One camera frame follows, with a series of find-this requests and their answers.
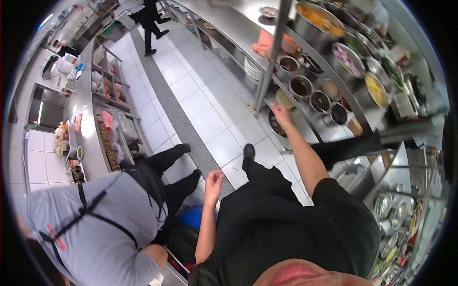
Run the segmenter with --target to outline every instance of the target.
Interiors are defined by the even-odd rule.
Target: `forearm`
[[[312,197],[313,191],[315,190],[318,182],[324,178],[329,178],[329,173],[326,171],[320,157],[304,140],[304,138],[302,138],[300,133],[292,124],[284,128],[284,131],[286,132],[289,144],[293,150],[300,178],[304,183],[307,193],[310,197]]]
[[[196,246],[196,264],[207,260],[213,251],[216,235],[215,207],[216,203],[204,202],[201,227]]]

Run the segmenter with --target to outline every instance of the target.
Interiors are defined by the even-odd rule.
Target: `lips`
[[[309,276],[316,277],[317,275],[322,274],[323,273],[320,273],[317,270],[307,267],[303,264],[293,264],[280,270],[280,272],[273,279],[272,286],[279,286],[298,278],[305,278]]]

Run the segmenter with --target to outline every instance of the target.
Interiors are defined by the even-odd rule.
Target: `chin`
[[[288,259],[270,267],[253,286],[372,286],[351,274],[327,271],[302,259]]]

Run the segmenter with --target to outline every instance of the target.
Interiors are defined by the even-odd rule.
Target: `orange towel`
[[[258,52],[263,57],[268,57],[270,48],[273,43],[273,35],[269,34],[265,30],[261,30],[257,43],[254,43],[251,48]]]

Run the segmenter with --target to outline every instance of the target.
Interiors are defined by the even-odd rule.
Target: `yellow food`
[[[310,23],[312,23],[313,25],[317,26],[318,28],[330,34],[340,36],[340,37],[344,35],[344,31],[342,29],[334,26],[332,23],[326,20],[318,12],[311,11],[311,10],[305,10],[301,6],[297,7],[297,12],[301,14],[305,19],[307,19]]]
[[[379,107],[385,107],[387,104],[387,93],[381,88],[374,79],[374,76],[368,75],[365,78],[366,86],[372,95],[375,103]]]

